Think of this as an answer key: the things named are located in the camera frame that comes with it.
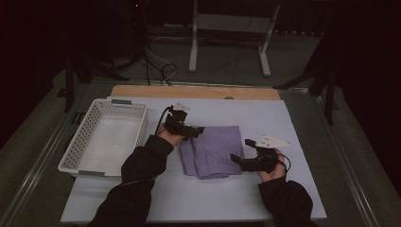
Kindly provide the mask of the person's left hand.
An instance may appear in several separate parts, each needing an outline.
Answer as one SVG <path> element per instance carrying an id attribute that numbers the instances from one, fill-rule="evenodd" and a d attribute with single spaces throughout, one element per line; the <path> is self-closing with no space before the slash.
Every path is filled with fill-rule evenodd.
<path id="1" fill-rule="evenodd" d="M 157 135 L 164 138 L 174 148 L 178 147 L 183 140 L 183 136 L 170 133 L 164 124 L 161 124 L 158 128 Z"/>

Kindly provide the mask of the black floor stand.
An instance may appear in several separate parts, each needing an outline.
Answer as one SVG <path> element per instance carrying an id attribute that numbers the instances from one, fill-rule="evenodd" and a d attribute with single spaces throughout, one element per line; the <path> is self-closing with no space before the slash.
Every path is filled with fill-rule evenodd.
<path id="1" fill-rule="evenodd" d="M 302 75 L 284 84 L 274 86 L 276 90 L 287 90 L 296 84 L 313 78 L 307 92 L 311 96 L 319 96 L 322 92 L 325 92 L 324 116 L 330 125 L 333 124 L 332 109 L 334 105 L 336 71 L 339 66 L 338 53 L 336 52 L 337 44 L 338 40 L 336 38 L 324 32 Z"/>
<path id="2" fill-rule="evenodd" d="M 111 79 L 128 80 L 128 78 L 117 74 L 112 68 L 106 67 L 101 62 L 94 60 L 84 53 L 71 52 L 65 59 L 65 89 L 61 93 L 66 100 L 64 108 L 66 113 L 70 111 L 75 101 L 75 75 L 78 76 L 81 82 L 90 83 L 93 79 L 90 68 L 99 70 Z"/>

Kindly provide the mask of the white perforated plastic basket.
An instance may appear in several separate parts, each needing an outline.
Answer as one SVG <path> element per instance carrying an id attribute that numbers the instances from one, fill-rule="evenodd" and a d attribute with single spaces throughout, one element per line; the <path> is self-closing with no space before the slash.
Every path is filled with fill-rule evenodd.
<path id="1" fill-rule="evenodd" d="M 58 166 L 73 176 L 121 177 L 121 166 L 145 143 L 147 105 L 125 99 L 95 99 Z"/>

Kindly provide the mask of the light grey table mat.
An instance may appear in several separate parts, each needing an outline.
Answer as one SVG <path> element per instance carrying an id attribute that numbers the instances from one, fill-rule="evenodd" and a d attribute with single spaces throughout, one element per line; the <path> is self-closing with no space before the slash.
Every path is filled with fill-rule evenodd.
<path id="1" fill-rule="evenodd" d="M 269 135 L 290 146 L 282 152 L 291 161 L 288 178 L 300 183 L 313 201 L 311 217 L 325 218 L 317 186 L 282 100 L 241 100 L 182 98 L 188 108 L 186 121 L 194 126 L 239 126 L 243 138 L 259 139 Z M 78 176 L 61 215 L 61 222 L 86 224 L 120 179 Z M 271 215 L 265 209 L 254 173 L 223 179 L 201 180 L 183 174 L 180 152 L 174 149 L 167 158 L 166 171 L 157 178 L 151 191 L 150 223 L 264 221 Z"/>

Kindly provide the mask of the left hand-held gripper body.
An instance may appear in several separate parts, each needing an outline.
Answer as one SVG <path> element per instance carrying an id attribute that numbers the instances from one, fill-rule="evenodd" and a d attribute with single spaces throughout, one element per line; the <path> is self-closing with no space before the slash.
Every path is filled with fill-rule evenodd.
<path id="1" fill-rule="evenodd" d="M 188 133 L 185 129 L 186 125 L 184 120 L 187 117 L 187 112 L 182 109 L 176 109 L 174 105 L 166 107 L 168 115 L 166 117 L 166 122 L 164 128 L 172 135 L 180 135 L 184 139 L 188 138 Z"/>

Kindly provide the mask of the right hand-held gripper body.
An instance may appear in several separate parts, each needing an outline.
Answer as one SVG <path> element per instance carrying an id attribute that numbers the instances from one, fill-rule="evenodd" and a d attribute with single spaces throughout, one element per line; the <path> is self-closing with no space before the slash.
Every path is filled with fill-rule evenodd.
<path id="1" fill-rule="evenodd" d="M 267 173 L 271 173 L 279 163 L 275 149 L 291 145 L 289 141 L 284 141 L 269 135 L 264 135 L 255 142 L 256 157 L 246 159 L 249 169 L 244 171 L 266 171 Z M 283 154 L 283 156 L 285 157 L 283 165 L 286 167 L 286 171 L 289 171 L 291 168 L 291 161 L 286 155 Z"/>

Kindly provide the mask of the white metal stand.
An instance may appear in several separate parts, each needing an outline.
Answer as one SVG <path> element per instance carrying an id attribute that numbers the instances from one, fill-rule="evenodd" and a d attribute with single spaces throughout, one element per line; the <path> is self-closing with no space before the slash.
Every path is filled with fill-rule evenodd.
<path id="1" fill-rule="evenodd" d="M 279 3 L 273 5 L 273 10 L 269 17 L 199 13 L 198 6 L 199 0 L 193 0 L 192 44 L 188 66 L 188 70 L 191 73 L 197 70 L 198 30 L 206 29 L 264 34 L 265 41 L 258 46 L 258 56 L 263 75 L 265 77 L 271 75 L 267 49 L 281 8 Z"/>

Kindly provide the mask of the dark equipment with red light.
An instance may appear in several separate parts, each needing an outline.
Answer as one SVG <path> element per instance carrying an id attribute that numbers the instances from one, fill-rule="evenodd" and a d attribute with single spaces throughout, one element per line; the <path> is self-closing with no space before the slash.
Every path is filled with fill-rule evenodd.
<path id="1" fill-rule="evenodd" d="M 132 60 L 137 59 L 146 45 L 146 23 L 144 21 L 142 0 L 128 0 L 129 14 L 129 53 Z"/>

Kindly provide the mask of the wooden table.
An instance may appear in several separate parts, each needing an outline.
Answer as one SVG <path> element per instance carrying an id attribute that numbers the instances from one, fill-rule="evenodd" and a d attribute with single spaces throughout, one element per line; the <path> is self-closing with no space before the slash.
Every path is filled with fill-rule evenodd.
<path id="1" fill-rule="evenodd" d="M 271 88 L 116 85 L 111 96 L 280 100 Z"/>

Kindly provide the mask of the purple shorts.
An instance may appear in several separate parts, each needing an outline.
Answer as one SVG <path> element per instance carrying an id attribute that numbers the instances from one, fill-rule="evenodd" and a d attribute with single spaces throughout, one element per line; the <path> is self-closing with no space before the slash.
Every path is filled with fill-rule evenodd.
<path id="1" fill-rule="evenodd" d="M 183 174 L 201 180 L 240 175 L 242 170 L 231 155 L 244 157 L 239 126 L 206 127 L 197 138 L 189 138 L 180 146 Z"/>

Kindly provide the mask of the metal floor rail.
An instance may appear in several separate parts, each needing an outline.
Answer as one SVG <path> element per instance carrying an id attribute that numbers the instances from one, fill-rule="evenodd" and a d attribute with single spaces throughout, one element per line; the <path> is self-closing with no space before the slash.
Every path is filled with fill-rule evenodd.
<path id="1" fill-rule="evenodd" d="M 51 91 L 0 149 L 0 227 L 11 227 L 52 159 L 74 109 Z"/>
<path id="2" fill-rule="evenodd" d="M 150 86 L 150 87 L 156 87 L 156 86 L 166 86 L 166 87 L 225 87 L 225 88 L 263 88 L 263 89 L 268 89 L 268 88 L 273 88 L 273 86 L 268 86 L 268 85 L 261 85 L 261 86 L 251 86 L 251 85 L 229 85 L 229 84 L 210 84 L 210 83 L 197 83 L 197 82 L 178 82 L 178 81 L 173 81 L 171 86 L 168 85 L 163 85 L 161 82 L 158 82 L 156 80 L 151 80 L 150 83 L 148 83 L 147 80 L 141 80 L 141 79 L 130 79 L 130 80 L 114 80 L 114 79 L 93 79 L 92 80 L 93 84 L 109 84 L 109 85 L 144 85 L 144 86 Z M 300 93 L 300 94 L 306 94 L 308 93 L 308 88 L 306 87 L 290 87 L 286 90 L 279 90 L 279 93 L 285 93 L 285 92 L 290 92 L 290 93 Z"/>
<path id="3" fill-rule="evenodd" d="M 325 130 L 329 134 L 330 140 L 335 147 L 335 153 L 339 160 L 339 165 L 341 172 L 344 175 L 345 181 L 348 184 L 350 192 L 352 194 L 353 200 L 357 209 L 361 215 L 361 218 L 366 227 L 379 227 L 376 216 L 372 211 L 371 205 L 368 202 L 364 190 L 362 189 L 355 171 L 352 168 L 351 162 L 349 161 L 345 149 L 340 143 L 340 139 L 334 132 L 333 128 L 327 123 L 324 115 L 324 103 L 323 100 L 318 97 L 313 97 L 313 103 L 317 108 L 319 118 L 321 119 Z"/>

